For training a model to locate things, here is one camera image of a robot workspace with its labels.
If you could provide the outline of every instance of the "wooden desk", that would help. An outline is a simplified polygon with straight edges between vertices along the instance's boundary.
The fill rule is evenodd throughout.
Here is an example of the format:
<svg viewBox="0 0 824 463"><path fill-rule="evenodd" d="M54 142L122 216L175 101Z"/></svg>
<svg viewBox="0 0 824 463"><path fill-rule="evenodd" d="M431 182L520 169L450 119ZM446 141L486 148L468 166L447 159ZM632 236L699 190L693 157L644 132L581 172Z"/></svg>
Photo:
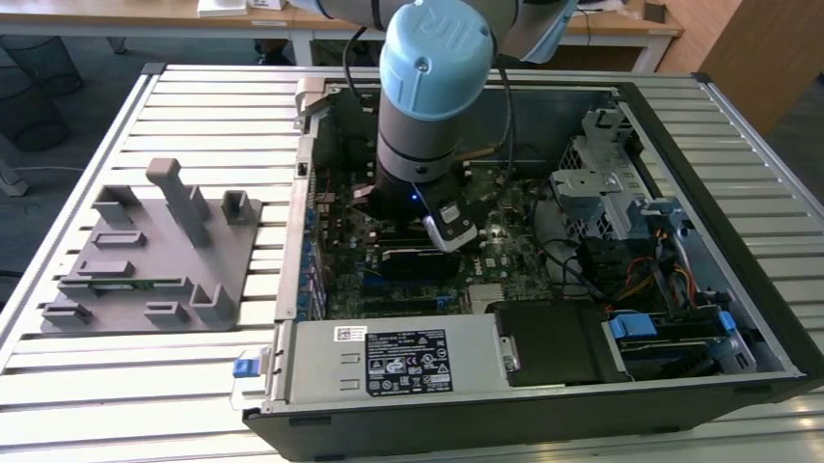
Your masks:
<svg viewBox="0 0 824 463"><path fill-rule="evenodd" d="M313 40L346 40L353 24L289 6L285 10L250 9L244 16L198 17L198 0L3 0L0 34L94 37L190 37L289 39L299 66L311 66ZM636 71L654 71L669 42L684 29L634 20L621 14L574 17L562 44L642 48ZM363 40L382 40L369 32Z"/></svg>

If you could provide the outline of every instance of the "motherboard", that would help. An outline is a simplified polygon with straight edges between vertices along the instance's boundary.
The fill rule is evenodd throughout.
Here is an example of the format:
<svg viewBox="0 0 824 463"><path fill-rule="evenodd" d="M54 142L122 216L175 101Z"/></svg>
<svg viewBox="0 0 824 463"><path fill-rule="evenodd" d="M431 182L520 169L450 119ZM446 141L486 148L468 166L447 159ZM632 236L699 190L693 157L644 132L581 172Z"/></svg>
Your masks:
<svg viewBox="0 0 824 463"><path fill-rule="evenodd" d="M498 163L464 163L457 174L468 203L481 211L480 237L445 254L419 222L381 222L350 206L353 188L373 179L373 167L318 176L325 318L482 313L492 302L554 297L558 282L530 225L544 180L506 184Z"/></svg>

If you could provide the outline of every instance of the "barcode sticker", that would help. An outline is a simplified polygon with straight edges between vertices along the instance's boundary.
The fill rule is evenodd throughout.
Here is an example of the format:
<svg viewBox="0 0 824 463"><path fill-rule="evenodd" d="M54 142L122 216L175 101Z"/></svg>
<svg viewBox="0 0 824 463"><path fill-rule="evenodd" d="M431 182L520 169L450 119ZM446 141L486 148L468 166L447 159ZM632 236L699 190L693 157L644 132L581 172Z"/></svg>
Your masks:
<svg viewBox="0 0 824 463"><path fill-rule="evenodd" d="M335 342L366 339L366 326L337 326Z"/></svg>

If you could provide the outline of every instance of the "warning label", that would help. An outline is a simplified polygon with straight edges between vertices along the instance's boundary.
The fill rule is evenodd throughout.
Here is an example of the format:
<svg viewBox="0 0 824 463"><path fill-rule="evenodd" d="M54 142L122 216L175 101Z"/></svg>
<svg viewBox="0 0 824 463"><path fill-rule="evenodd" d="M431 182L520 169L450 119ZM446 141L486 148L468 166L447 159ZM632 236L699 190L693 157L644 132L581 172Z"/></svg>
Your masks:
<svg viewBox="0 0 824 463"><path fill-rule="evenodd" d="M370 333L366 374L373 397L450 392L446 330Z"/></svg>

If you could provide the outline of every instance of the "blue robot arm cap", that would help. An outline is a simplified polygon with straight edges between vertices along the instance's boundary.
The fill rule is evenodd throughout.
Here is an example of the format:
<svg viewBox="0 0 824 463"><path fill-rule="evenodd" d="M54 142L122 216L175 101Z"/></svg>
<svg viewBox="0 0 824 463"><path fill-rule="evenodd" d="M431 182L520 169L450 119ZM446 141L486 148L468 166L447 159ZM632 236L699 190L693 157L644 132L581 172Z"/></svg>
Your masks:
<svg viewBox="0 0 824 463"><path fill-rule="evenodd" d="M493 38L482 15L460 0L417 0L389 23L379 76L395 108L443 121L473 104L492 66Z"/></svg>

